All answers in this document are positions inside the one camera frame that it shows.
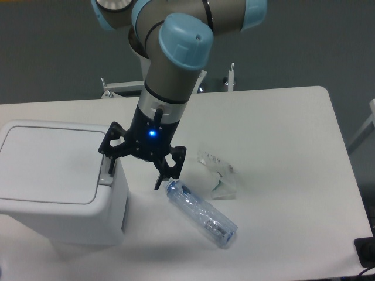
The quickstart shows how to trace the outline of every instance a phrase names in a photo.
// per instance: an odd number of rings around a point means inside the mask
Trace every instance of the light blue joint cap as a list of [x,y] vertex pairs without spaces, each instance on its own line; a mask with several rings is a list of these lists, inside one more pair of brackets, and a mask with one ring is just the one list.
[[131,24],[134,27],[135,35],[137,35],[137,29],[135,28],[135,25],[137,23],[138,15],[141,12],[142,8],[148,3],[150,0],[138,0],[134,7],[133,10],[131,11]]
[[98,19],[101,28],[103,28],[103,29],[106,30],[106,31],[115,30],[115,29],[114,29],[112,26],[110,26],[110,24],[105,20],[105,18],[103,17],[103,15],[102,15],[101,12],[100,12],[100,9],[99,9],[99,7],[98,7],[98,4],[96,4],[96,2],[95,2],[95,0],[91,0],[91,4],[92,4],[92,6],[93,6],[93,9],[94,9],[94,12],[95,12],[96,18]]
[[208,62],[213,43],[211,28],[193,16],[172,13],[159,31],[165,56],[186,70],[200,70]]
[[246,0],[245,18],[242,30],[260,24],[267,13],[267,0]]

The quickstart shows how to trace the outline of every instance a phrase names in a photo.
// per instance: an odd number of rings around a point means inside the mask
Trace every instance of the white box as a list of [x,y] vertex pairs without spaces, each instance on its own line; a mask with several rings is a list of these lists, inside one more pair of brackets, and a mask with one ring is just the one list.
[[7,123],[0,131],[0,213],[57,241],[121,243],[129,189],[121,162],[110,175],[110,160],[98,153],[107,129]]

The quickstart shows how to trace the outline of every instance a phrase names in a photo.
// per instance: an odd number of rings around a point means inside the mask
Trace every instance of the transparent plastic packaging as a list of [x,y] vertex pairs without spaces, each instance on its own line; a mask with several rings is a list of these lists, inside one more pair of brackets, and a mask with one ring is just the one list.
[[166,184],[167,196],[193,221],[198,223],[220,246],[225,246],[237,226],[210,203],[192,193],[180,180]]
[[234,199],[237,185],[234,177],[236,171],[232,165],[211,154],[206,145],[203,144],[200,145],[197,159],[219,180],[219,184],[211,191],[211,198],[214,200]]

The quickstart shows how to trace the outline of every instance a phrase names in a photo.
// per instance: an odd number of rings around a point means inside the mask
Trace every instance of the box lid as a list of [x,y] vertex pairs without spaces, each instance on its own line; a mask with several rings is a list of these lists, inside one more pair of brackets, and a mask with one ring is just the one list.
[[18,125],[1,136],[1,199],[65,204],[94,200],[104,132],[61,124]]

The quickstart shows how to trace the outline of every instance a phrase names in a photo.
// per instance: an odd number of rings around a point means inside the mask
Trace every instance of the clear plastic bag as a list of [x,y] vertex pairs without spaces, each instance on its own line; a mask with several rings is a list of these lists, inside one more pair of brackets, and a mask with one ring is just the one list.
[[197,159],[219,180],[219,184],[211,191],[211,198],[214,200],[235,199],[237,192],[236,171],[232,165],[210,153],[204,145],[200,146]]

